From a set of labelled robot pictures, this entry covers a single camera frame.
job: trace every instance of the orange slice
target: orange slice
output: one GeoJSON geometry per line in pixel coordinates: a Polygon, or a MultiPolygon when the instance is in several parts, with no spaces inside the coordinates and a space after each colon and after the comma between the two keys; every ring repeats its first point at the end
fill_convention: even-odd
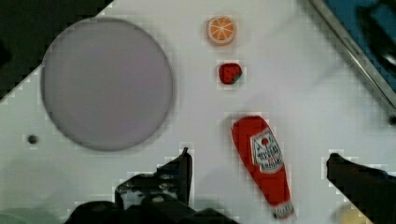
{"type": "Polygon", "coordinates": [[[211,19],[207,24],[209,40],[215,45],[228,45],[233,42],[236,27],[229,17],[219,16],[211,19]]]}

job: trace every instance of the round plate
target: round plate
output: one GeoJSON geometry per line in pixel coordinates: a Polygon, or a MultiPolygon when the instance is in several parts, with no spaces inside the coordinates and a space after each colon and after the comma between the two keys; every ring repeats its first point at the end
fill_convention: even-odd
{"type": "Polygon", "coordinates": [[[44,106],[58,129],[93,149],[132,147],[163,123],[173,81],[161,47],[127,21],[90,19],[62,32],[44,57],[44,106]]]}

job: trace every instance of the toy strawberry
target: toy strawberry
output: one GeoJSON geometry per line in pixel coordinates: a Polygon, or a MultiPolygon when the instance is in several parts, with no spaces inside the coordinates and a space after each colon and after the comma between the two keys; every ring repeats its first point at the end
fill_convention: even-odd
{"type": "Polygon", "coordinates": [[[232,85],[242,76],[241,66],[237,63],[225,63],[219,68],[219,77],[223,84],[232,85]]]}

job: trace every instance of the white table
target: white table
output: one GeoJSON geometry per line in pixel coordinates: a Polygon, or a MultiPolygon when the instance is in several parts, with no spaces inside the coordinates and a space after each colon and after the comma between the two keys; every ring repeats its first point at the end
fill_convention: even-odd
{"type": "Polygon", "coordinates": [[[385,111],[294,0],[116,0],[99,16],[140,25],[163,46],[177,82],[170,117],[137,147],[78,147],[46,114],[36,69],[0,104],[0,209],[41,206],[64,220],[81,203],[113,201],[120,182],[189,146],[191,207],[217,208],[242,224],[276,223],[231,139],[233,119],[247,112],[261,114],[276,134],[296,223],[332,223],[346,199],[326,179],[332,151],[396,171],[396,131],[385,111]],[[205,20],[218,14],[239,25],[226,49],[204,38],[205,20]],[[246,69],[233,90],[216,78],[223,60],[246,69]],[[26,142],[31,133],[37,145],[26,142]]]}

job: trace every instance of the red ketchup bottle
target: red ketchup bottle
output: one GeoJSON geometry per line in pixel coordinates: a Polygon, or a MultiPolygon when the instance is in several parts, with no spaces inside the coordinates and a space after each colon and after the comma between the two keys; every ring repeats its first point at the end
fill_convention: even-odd
{"type": "Polygon", "coordinates": [[[260,116],[238,120],[232,128],[233,142],[251,177],[270,204],[274,217],[294,213],[282,154],[270,127],[260,116]]]}

